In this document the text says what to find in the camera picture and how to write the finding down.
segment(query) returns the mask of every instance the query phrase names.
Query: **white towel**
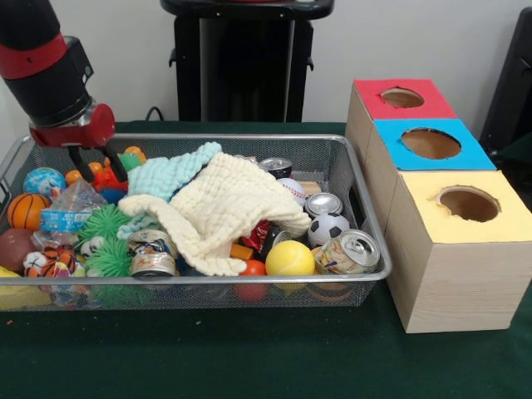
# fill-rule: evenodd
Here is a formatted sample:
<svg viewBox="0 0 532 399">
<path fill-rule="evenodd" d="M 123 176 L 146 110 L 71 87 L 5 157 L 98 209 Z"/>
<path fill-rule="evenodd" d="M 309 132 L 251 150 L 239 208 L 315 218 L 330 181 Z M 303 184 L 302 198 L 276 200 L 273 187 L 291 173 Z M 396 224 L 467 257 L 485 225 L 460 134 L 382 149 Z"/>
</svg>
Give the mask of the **white towel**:
<svg viewBox="0 0 532 399">
<path fill-rule="evenodd" d="M 269 220 L 293 237 L 307 232 L 310 218 L 288 189 L 248 160 L 217 154 L 198 177 L 166 203 L 134 195 L 119 203 L 129 216 L 157 218 L 188 264 L 209 276 L 235 276 L 245 262 L 229 257 L 231 243 Z"/>
</svg>

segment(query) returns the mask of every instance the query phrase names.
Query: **blue box top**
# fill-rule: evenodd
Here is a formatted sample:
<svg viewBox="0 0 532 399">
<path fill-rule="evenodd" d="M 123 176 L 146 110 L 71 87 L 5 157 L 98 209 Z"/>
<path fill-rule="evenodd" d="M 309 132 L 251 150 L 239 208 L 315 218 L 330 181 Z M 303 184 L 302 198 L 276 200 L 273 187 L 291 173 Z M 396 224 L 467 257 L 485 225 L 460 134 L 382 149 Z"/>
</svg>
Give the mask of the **blue box top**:
<svg viewBox="0 0 532 399">
<path fill-rule="evenodd" d="M 399 170 L 496 170 L 459 119 L 375 121 Z"/>
</svg>

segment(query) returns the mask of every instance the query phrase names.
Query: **bottle label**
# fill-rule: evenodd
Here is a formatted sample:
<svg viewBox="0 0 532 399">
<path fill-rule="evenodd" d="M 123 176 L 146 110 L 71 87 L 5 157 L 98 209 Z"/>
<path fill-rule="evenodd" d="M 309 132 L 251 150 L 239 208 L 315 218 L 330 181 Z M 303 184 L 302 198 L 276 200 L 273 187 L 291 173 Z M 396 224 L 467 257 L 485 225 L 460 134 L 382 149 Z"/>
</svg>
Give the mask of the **bottle label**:
<svg viewBox="0 0 532 399">
<path fill-rule="evenodd" d="M 68 212 L 63 210 L 41 211 L 41 230 L 77 231 L 91 217 L 92 212 Z"/>
</svg>

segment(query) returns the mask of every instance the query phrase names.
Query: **red box top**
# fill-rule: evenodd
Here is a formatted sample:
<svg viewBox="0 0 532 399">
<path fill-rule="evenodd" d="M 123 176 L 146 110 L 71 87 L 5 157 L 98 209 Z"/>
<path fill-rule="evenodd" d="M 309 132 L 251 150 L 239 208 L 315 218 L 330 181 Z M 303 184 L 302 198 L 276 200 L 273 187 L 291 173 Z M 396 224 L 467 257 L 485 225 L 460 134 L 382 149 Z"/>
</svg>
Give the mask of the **red box top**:
<svg viewBox="0 0 532 399">
<path fill-rule="evenodd" d="M 457 118 L 430 79 L 355 80 L 355 86 L 373 120 Z"/>
</svg>

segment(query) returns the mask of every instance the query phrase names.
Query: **white wall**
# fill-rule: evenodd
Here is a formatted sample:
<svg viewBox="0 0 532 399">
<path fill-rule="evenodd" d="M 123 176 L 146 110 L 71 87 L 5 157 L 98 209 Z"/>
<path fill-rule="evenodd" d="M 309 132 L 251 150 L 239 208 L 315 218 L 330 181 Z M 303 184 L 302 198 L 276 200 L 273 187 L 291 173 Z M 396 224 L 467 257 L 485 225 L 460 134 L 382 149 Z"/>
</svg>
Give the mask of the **white wall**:
<svg viewBox="0 0 532 399">
<path fill-rule="evenodd" d="M 337 0 L 316 21 L 306 121 L 345 121 L 354 77 L 430 77 L 480 133 L 515 21 L 526 0 Z M 78 36 L 96 74 L 90 93 L 120 121 L 150 106 L 176 118 L 173 20 L 158 0 L 52 0 L 65 34 Z M 26 133 L 26 117 L 0 84 L 2 138 Z"/>
</svg>

